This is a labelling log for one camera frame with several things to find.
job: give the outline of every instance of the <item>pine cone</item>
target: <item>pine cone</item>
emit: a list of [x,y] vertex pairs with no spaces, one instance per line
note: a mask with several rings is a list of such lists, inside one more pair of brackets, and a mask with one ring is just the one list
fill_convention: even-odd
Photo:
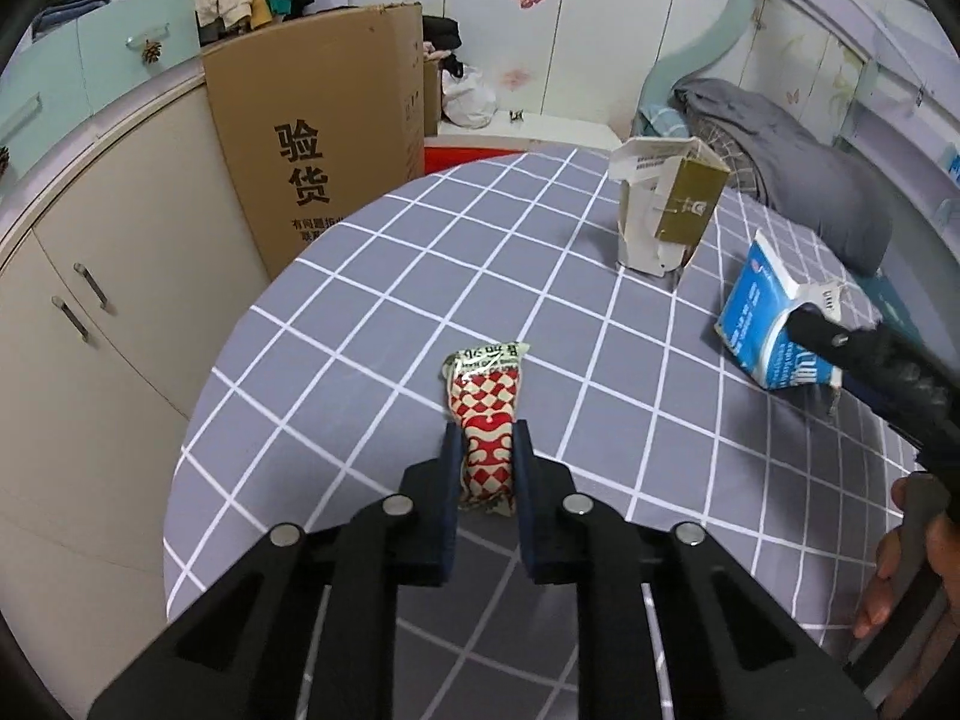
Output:
[[162,46],[160,45],[160,42],[148,40],[143,46],[143,53],[141,55],[143,57],[144,64],[152,65],[155,63],[155,61],[160,59],[161,48]]

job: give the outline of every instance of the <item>red and white checkered wrapper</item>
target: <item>red and white checkered wrapper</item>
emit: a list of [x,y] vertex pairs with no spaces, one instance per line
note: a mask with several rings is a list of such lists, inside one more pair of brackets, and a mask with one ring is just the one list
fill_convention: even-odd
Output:
[[514,511],[510,465],[520,358],[526,343],[496,343],[464,349],[443,363],[450,413],[464,428],[467,456],[461,475],[464,507]]

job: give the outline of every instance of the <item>light green drawer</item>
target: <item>light green drawer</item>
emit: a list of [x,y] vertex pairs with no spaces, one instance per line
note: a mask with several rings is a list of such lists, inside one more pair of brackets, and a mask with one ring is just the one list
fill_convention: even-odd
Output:
[[[193,0],[121,0],[77,22],[86,94],[94,113],[200,53]],[[144,61],[147,40],[160,42],[160,59]]]
[[90,113],[75,23],[13,57],[0,77],[0,146],[10,151],[0,199]]

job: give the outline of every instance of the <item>table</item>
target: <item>table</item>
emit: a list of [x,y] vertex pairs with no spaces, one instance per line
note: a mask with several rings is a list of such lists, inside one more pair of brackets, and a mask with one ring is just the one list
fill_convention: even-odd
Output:
[[[726,191],[671,293],[618,268],[605,167],[554,148],[431,175],[286,269],[238,322],[184,440],[164,530],[171,619],[272,524],[325,528],[393,491],[440,446],[443,358],[523,340],[518,413],[539,454],[628,519],[706,522],[842,653],[913,453],[846,394],[834,418],[817,391],[762,391],[712,325],[756,227],[796,276],[850,279],[810,231]],[[853,286],[844,313],[875,317]],[[401,589],[395,716],[575,717],[573,589],[526,579],[512,520],[460,524],[450,585]]]

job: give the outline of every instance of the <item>chinese character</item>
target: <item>chinese character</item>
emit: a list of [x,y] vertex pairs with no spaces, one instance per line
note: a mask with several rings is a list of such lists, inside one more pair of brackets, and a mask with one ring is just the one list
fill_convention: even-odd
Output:
[[297,119],[295,127],[280,124],[279,127],[274,127],[274,130],[277,132],[277,140],[280,141],[280,156],[286,157],[288,161],[323,157],[323,154],[317,153],[317,130],[303,119]]
[[291,173],[287,183],[296,187],[296,195],[299,196],[299,200],[296,201],[298,205],[306,205],[311,200],[330,201],[330,198],[326,196],[325,186],[323,186],[326,183],[326,173],[319,167],[311,165],[303,168],[294,167],[294,172]]

